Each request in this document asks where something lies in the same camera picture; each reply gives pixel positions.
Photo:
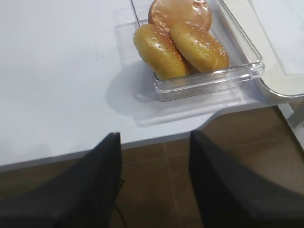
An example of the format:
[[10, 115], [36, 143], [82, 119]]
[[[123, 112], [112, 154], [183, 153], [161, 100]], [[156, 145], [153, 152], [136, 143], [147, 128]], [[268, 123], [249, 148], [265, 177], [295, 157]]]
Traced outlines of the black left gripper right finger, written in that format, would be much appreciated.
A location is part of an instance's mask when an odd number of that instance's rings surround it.
[[189, 173], [205, 228], [302, 228], [304, 196], [254, 173], [201, 131], [190, 133]]

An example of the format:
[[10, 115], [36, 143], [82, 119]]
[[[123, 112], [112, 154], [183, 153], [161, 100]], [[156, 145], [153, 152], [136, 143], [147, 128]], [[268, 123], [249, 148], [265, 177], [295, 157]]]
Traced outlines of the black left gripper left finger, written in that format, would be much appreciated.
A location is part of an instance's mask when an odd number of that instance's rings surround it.
[[2, 228], [107, 228], [120, 188], [119, 133], [108, 134], [60, 175], [0, 202]]

